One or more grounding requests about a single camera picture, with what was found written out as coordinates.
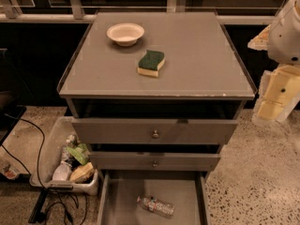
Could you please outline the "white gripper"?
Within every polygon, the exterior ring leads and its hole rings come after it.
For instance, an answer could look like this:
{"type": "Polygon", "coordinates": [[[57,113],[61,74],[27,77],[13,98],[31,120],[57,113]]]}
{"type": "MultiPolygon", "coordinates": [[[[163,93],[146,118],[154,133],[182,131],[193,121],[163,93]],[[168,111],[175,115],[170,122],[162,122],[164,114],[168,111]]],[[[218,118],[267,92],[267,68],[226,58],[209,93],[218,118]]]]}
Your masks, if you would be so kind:
{"type": "MultiPolygon", "coordinates": [[[[247,46],[256,51],[268,49],[271,25],[267,25],[247,46]]],[[[269,126],[284,122],[300,101],[300,67],[279,64],[274,71],[266,70],[259,87],[252,122],[257,126],[269,126]]]]}

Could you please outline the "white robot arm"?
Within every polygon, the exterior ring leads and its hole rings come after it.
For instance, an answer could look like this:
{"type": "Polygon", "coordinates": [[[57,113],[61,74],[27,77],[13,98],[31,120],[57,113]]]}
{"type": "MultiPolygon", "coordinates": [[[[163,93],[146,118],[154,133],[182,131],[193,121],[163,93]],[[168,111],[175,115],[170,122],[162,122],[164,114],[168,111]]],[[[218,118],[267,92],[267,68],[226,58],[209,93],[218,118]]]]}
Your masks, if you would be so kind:
{"type": "Polygon", "coordinates": [[[267,51],[268,57],[278,62],[276,69],[266,70],[261,77],[252,122],[257,126],[283,122],[300,97],[300,0],[289,0],[247,46],[267,51]]]}

